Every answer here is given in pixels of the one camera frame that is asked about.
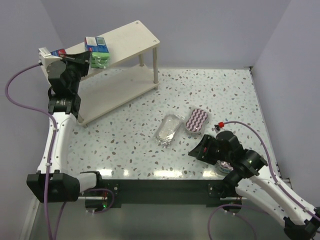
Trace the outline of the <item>silver mesh scourer pack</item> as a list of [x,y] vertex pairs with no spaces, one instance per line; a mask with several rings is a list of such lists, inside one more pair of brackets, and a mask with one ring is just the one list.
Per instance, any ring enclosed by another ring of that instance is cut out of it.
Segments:
[[164,148],[170,146],[182,121],[182,118],[175,114],[167,114],[155,132],[156,142]]

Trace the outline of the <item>Vileda pack with barcode label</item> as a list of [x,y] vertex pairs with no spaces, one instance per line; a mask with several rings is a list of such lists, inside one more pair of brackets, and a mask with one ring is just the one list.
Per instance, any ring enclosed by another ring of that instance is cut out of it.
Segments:
[[103,37],[85,37],[84,47],[90,51],[90,66],[92,69],[106,69],[109,66],[110,53]]

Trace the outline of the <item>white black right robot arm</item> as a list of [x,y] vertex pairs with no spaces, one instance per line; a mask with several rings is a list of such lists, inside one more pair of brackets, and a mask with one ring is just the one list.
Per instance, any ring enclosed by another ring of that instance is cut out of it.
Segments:
[[188,155],[211,165],[229,163],[232,171],[216,187],[221,198],[247,198],[276,219],[291,240],[310,240],[319,230],[320,209],[299,197],[259,153],[243,148],[231,131],[205,134]]

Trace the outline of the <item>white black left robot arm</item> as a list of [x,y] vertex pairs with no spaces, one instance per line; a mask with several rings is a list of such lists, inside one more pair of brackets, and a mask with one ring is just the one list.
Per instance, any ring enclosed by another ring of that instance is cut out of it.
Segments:
[[75,202],[80,193],[98,186],[101,175],[87,171],[68,173],[68,148],[78,121],[81,98],[80,81],[88,75],[91,52],[63,54],[45,68],[48,90],[49,130],[42,160],[26,184],[41,203]]

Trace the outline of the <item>large blue Vileda sponge pack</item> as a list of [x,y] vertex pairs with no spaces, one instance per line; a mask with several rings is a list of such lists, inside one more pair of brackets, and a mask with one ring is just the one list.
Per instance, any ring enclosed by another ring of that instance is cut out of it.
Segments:
[[61,57],[62,55],[65,55],[65,54],[66,54],[66,51],[64,48],[54,50],[51,52],[51,55],[55,57]]

